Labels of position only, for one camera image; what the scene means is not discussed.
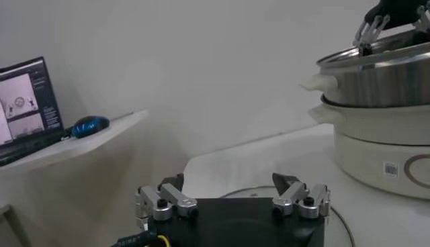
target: white shelf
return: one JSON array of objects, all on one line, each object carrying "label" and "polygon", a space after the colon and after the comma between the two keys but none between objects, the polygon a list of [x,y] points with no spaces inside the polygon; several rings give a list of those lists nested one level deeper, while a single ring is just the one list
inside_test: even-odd
[{"label": "white shelf", "polygon": [[51,145],[11,164],[0,167],[0,177],[27,172],[86,154],[131,128],[147,115],[148,111],[132,113],[111,121],[108,128],[94,135],[82,139],[70,138]]}]

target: white pot handle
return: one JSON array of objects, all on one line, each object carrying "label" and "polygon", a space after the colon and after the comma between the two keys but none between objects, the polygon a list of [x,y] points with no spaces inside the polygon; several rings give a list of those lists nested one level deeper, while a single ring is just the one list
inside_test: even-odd
[{"label": "white pot handle", "polygon": [[316,74],[311,79],[301,83],[300,86],[308,91],[327,92],[337,88],[337,79],[331,75]]},{"label": "white pot handle", "polygon": [[308,111],[308,114],[319,124],[333,124],[339,126],[347,121],[341,112],[330,109],[324,105],[319,105],[311,109]]}]

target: laptop screen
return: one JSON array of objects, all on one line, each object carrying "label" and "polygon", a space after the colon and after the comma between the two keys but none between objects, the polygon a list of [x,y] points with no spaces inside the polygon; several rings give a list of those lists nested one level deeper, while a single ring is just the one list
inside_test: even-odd
[{"label": "laptop screen", "polygon": [[43,58],[0,70],[0,146],[62,130]]}]

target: laptop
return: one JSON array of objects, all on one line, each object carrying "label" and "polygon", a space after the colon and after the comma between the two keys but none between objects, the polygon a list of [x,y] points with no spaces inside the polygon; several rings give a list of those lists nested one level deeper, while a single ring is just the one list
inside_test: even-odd
[{"label": "laptop", "polygon": [[44,58],[0,68],[0,166],[59,142],[63,132]]}]

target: barcode sticker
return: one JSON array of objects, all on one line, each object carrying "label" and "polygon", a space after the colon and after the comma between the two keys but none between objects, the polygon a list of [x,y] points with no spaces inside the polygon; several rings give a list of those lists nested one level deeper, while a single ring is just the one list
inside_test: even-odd
[{"label": "barcode sticker", "polygon": [[385,162],[384,174],[388,177],[398,178],[398,165],[391,162]]}]

